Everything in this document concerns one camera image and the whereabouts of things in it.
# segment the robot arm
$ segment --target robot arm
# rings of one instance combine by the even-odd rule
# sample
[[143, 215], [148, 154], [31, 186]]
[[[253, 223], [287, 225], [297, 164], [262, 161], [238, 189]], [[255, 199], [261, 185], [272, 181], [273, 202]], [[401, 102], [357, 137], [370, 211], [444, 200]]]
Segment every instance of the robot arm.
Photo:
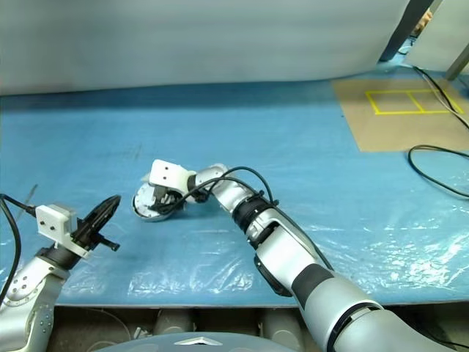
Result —
[[120, 196], [100, 203], [83, 220], [58, 205], [36, 208], [39, 233], [55, 243], [42, 248], [19, 270], [0, 306], [0, 351], [45, 351], [53, 325], [53, 307], [72, 269], [99, 244], [116, 251], [100, 229], [113, 216]]
[[[184, 197], [190, 202], [203, 199], [197, 185], [217, 180], [226, 171], [220, 164], [200, 172], [187, 171], [156, 160], [149, 182], [134, 198], [134, 211], [147, 220], [165, 219], [181, 208], [171, 204]], [[209, 191], [213, 184], [203, 189]], [[328, 268], [327, 260], [309, 237], [275, 203], [233, 180], [217, 181], [211, 194], [245, 233], [256, 251], [254, 263], [273, 290], [295, 297], [312, 337], [323, 351], [451, 351], [412, 330], [358, 286]]]

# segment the white wall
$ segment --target white wall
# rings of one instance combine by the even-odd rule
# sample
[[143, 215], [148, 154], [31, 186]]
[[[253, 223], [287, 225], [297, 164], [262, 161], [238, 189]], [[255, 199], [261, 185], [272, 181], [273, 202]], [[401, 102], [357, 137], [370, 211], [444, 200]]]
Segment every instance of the white wall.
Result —
[[408, 0], [0, 0], [3, 94], [370, 70]]

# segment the plastic sheet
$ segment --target plastic sheet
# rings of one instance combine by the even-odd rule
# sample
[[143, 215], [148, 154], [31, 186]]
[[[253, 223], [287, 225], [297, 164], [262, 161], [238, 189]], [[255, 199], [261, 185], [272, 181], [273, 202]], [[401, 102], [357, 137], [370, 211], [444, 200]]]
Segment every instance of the plastic sheet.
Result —
[[[2, 105], [2, 191], [24, 200], [37, 184], [33, 203], [60, 201], [80, 215], [122, 195], [103, 229], [120, 250], [98, 247], [79, 263], [60, 304], [295, 304], [273, 293], [215, 202], [161, 223], [132, 214], [154, 158], [189, 169], [223, 162], [259, 170], [335, 269], [384, 304], [467, 298], [467, 202], [424, 182], [403, 153], [358, 152], [326, 81], [18, 96]], [[419, 153], [416, 161], [467, 187], [464, 160]], [[1, 225], [3, 280], [13, 243]], [[24, 264], [49, 242], [26, 214], [19, 227]]]

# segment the yellow tape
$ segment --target yellow tape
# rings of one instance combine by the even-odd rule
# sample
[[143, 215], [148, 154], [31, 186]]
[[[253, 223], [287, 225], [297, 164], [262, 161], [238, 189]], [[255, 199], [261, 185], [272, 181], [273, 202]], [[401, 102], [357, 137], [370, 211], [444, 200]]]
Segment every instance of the yellow tape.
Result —
[[[423, 106], [416, 100], [416, 98], [412, 95], [412, 93], [430, 93], [430, 92], [437, 92], [433, 89], [390, 89], [390, 90], [367, 90], [365, 92], [366, 97], [368, 98], [371, 106], [374, 109], [374, 113], [376, 115], [407, 115], [407, 114], [450, 114], [448, 110], [425, 110]], [[445, 92], [448, 96], [449, 101], [451, 101], [451, 105], [453, 105], [454, 109], [460, 113], [464, 114], [464, 111], [461, 107], [452, 99], [447, 92]], [[416, 105], [418, 111], [381, 111], [376, 102], [374, 101], [372, 94], [406, 94], [409, 99]]]

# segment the black wire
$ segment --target black wire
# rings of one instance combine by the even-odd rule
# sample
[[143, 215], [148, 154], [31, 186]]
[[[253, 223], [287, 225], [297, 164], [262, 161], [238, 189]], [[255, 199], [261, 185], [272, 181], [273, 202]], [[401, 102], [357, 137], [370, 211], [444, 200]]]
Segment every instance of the black wire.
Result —
[[[224, 172], [221, 177], [223, 176], [227, 176], [228, 174], [231, 174], [232, 172], [235, 172], [237, 170], [245, 170], [245, 171], [249, 171], [251, 174], [254, 174], [257, 176], [257, 178], [259, 178], [261, 180], [261, 182], [264, 184], [264, 187], [265, 187], [265, 190], [267, 191], [267, 195], [269, 196], [269, 200], [271, 203], [274, 203], [274, 200], [273, 200], [273, 195], [272, 195], [272, 191], [270, 190], [270, 187], [269, 187], [269, 183], [266, 181], [266, 179], [260, 174], [258, 173], [258, 171], [252, 169], [251, 167], [247, 167], [247, 166], [237, 166], [237, 167], [233, 167], [232, 169], [228, 170], [227, 172]], [[218, 183], [218, 181], [214, 182], [209, 190], [208, 190], [208, 194], [211, 194], [212, 193], [212, 190], [213, 188], [216, 186], [216, 184]]]
[[234, 178], [234, 177], [220, 176], [220, 177], [216, 177], [216, 178], [213, 178], [211, 180], [205, 181], [205, 182], [201, 183], [200, 185], [197, 185], [196, 187], [192, 188], [188, 193], [186, 193], [184, 196], [179, 198], [176, 202], [168, 204], [167, 207], [164, 206], [164, 208], [163, 207], [158, 208], [157, 212], [159, 212], [162, 215], [169, 214], [170, 212], [180, 208], [182, 206], [182, 204], [184, 204], [184, 202], [187, 198], [189, 198], [190, 196], [193, 196], [195, 193], [199, 192], [205, 186], [207, 186], [211, 183], [217, 183], [218, 181], [224, 181], [224, 180], [239, 183], [240, 185], [245, 186], [253, 194], [258, 194], [258, 192], [254, 188], [250, 187], [249, 184], [247, 184], [246, 182], [243, 182], [242, 180], [239, 180], [239, 179]]
[[14, 202], [12, 203], [15, 205], [16, 203], [19, 203], [18, 201], [15, 201], [13, 198], [10, 198], [5, 194], [0, 194], [0, 208], [5, 214], [8, 220], [8, 223], [10, 224], [10, 227], [13, 232], [13, 238], [15, 239], [15, 256], [13, 257], [13, 264], [10, 269], [10, 273], [8, 274], [7, 281], [5, 282], [5, 285], [3, 286], [3, 289], [1, 290], [1, 293], [0, 293], [0, 305], [5, 299], [5, 296], [7, 295], [8, 288], [10, 287], [10, 284], [12, 283], [12, 280], [16, 273], [16, 269], [18, 268], [18, 263], [20, 262], [20, 256], [21, 256], [20, 231], [18, 230], [18, 226], [16, 225], [15, 219], [13, 218], [13, 215], [11, 214], [10, 209], [8, 209], [7, 203], [5, 203], [4, 199], [8, 200], [9, 202], [12, 202], [13, 200]]
[[420, 74], [424, 75], [425, 77], [427, 77], [435, 85], [435, 87], [437, 87], [438, 92], [440, 92], [443, 99], [446, 100], [446, 102], [448, 103], [448, 106], [451, 108], [451, 110], [456, 112], [453, 105], [451, 104], [451, 101], [449, 100], [448, 96], [446, 95], [445, 91], [438, 85], [437, 82], [435, 82], [435, 80], [431, 77], [431, 75], [429, 75], [427, 72], [425, 72], [424, 70], [422, 70], [421, 68], [419, 68], [417, 66], [414, 66], [413, 69], [415, 71], [417, 71], [418, 73], [420, 73]]
[[414, 163], [413, 159], [412, 159], [412, 154], [414, 151], [416, 150], [433, 150], [433, 151], [437, 151], [437, 152], [445, 152], [445, 153], [451, 153], [451, 154], [456, 154], [456, 155], [460, 155], [464, 158], [469, 158], [469, 154], [466, 154], [466, 153], [462, 153], [462, 152], [458, 152], [457, 150], [451, 150], [451, 149], [446, 149], [446, 148], [442, 148], [442, 147], [438, 147], [436, 145], [430, 145], [430, 144], [419, 144], [419, 145], [416, 145], [415, 147], [412, 147], [410, 148], [410, 150], [407, 152], [407, 161], [409, 162], [409, 165], [414, 169], [415, 172], [417, 172], [420, 176], [426, 178], [428, 181], [430, 182], [433, 182], [441, 187], [443, 187], [444, 189], [447, 189], [448, 191], [450, 192], [453, 192], [459, 196], [462, 196], [462, 197], [466, 197], [466, 198], [469, 198], [469, 194], [468, 193], [465, 193], [465, 192], [462, 192], [462, 191], [459, 191], [455, 188], [452, 188], [448, 185], [446, 185], [445, 183], [429, 176], [428, 174], [426, 174], [425, 172], [423, 172], [422, 170], [420, 170], [416, 164]]
[[[301, 229], [301, 227], [296, 223], [294, 222], [286, 213], [284, 213], [282, 210], [280, 210], [279, 208], [277, 208], [277, 201], [273, 200], [273, 195], [272, 195], [272, 191], [270, 190], [270, 186], [269, 186], [269, 183], [266, 181], [266, 179], [260, 174], [258, 173], [258, 171], [250, 168], [250, 167], [247, 167], [247, 166], [238, 166], [238, 167], [234, 167], [230, 170], [228, 170], [227, 172], [223, 173], [220, 177], [217, 177], [217, 178], [213, 178], [212, 180], [208, 180], [208, 181], [205, 181], [203, 183], [201, 183], [200, 185], [194, 187], [193, 189], [191, 189], [187, 194], [185, 194], [182, 198], [179, 198], [175, 203], [172, 203], [172, 205], [170, 205], [169, 208], [163, 210], [163, 212], [161, 212], [160, 210], [158, 210], [158, 212], [162, 215], [166, 215], [166, 214], [169, 214], [170, 212], [172, 212], [173, 210], [176, 210], [178, 209], [183, 203], [184, 201], [189, 198], [190, 196], [194, 195], [196, 192], [200, 191], [201, 189], [203, 189], [205, 186], [209, 185], [212, 183], [212, 185], [210, 186], [209, 190], [208, 190], [208, 194], [210, 195], [212, 193], [212, 190], [213, 190], [213, 187], [219, 182], [219, 181], [222, 181], [222, 180], [228, 180], [228, 181], [234, 181], [236, 183], [239, 183], [240, 185], [242, 186], [245, 186], [249, 191], [251, 191], [253, 193], [253, 195], [257, 195], [259, 194], [259, 192], [255, 191], [252, 187], [250, 187], [247, 183], [243, 182], [242, 180], [239, 180], [237, 178], [234, 178], [234, 177], [227, 177], [226, 175], [229, 174], [230, 172], [234, 172], [236, 170], [246, 170], [246, 171], [249, 171], [251, 173], [253, 173], [254, 175], [256, 175], [261, 181], [262, 183], [264, 184], [265, 186], [265, 190], [267, 191], [268, 193], [268, 196], [269, 196], [269, 200], [270, 200], [270, 203], [272, 204], [272, 206], [282, 215], [284, 216], [286, 219], [288, 219], [293, 226], [295, 226], [297, 229], [299, 229], [301, 232], [303, 232], [303, 230]], [[333, 269], [333, 266], [329, 263], [329, 261], [327, 260], [327, 258], [325, 257], [325, 255], [321, 252], [321, 250], [316, 246], [316, 244], [311, 241], [311, 239], [309, 238], [309, 236], [306, 236], [310, 242], [311, 242], [311, 245], [314, 247], [314, 250], [317, 252], [317, 254], [319, 255], [319, 257], [321, 258], [321, 260], [324, 262], [324, 264], [326, 265], [326, 267], [330, 270], [334, 270]]]
[[[290, 218], [286, 213], [284, 213], [282, 210], [278, 209], [275, 207], [275, 209], [282, 215], [284, 216], [288, 221], [292, 223], [293, 226], [295, 226], [297, 229], [299, 229], [301, 232], [304, 232], [303, 229], [298, 225], [296, 222], [293, 221], [292, 218]], [[317, 252], [317, 255], [320, 256], [321, 260], [324, 262], [324, 265], [329, 269], [334, 271], [333, 266], [329, 263], [329, 260], [325, 257], [325, 255], [321, 252], [321, 250], [316, 246], [316, 244], [309, 238], [309, 236], [306, 235], [306, 237], [309, 239], [309, 242], [312, 244], [314, 247], [314, 250]]]
[[0, 194], [0, 197], [2, 199], [7, 200], [8, 202], [12, 203], [13, 205], [16, 205], [18, 208], [23, 209], [29, 215], [32, 215], [33, 217], [36, 217], [36, 207], [34, 207], [32, 205], [23, 204], [22, 202], [19, 202], [16, 199], [14, 199], [10, 196], [7, 196], [6, 194]]

